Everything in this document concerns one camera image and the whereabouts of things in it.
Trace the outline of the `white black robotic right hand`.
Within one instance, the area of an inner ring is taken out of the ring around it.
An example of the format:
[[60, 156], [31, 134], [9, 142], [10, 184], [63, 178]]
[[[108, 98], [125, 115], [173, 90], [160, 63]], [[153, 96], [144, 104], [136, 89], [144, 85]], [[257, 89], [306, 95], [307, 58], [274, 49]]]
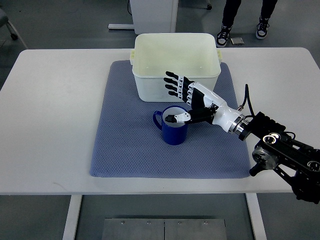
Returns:
[[168, 123], [195, 124], [208, 122], [220, 126], [227, 133], [240, 135], [248, 124], [245, 116], [239, 110], [230, 108], [227, 102], [212, 90], [199, 82], [189, 80], [185, 76], [178, 76], [166, 71], [163, 80], [168, 94], [183, 100], [191, 107], [186, 113], [168, 115]]

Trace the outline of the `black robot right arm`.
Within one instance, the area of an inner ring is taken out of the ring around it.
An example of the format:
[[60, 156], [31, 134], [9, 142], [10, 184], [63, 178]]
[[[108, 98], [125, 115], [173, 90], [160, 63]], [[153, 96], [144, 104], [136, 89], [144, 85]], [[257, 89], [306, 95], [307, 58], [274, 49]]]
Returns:
[[251, 176], [273, 170], [287, 182], [297, 200], [320, 202], [320, 151], [297, 141], [293, 132], [262, 112], [249, 115], [251, 121], [241, 117], [234, 133], [244, 141], [250, 134], [259, 138], [252, 152], [255, 166]]

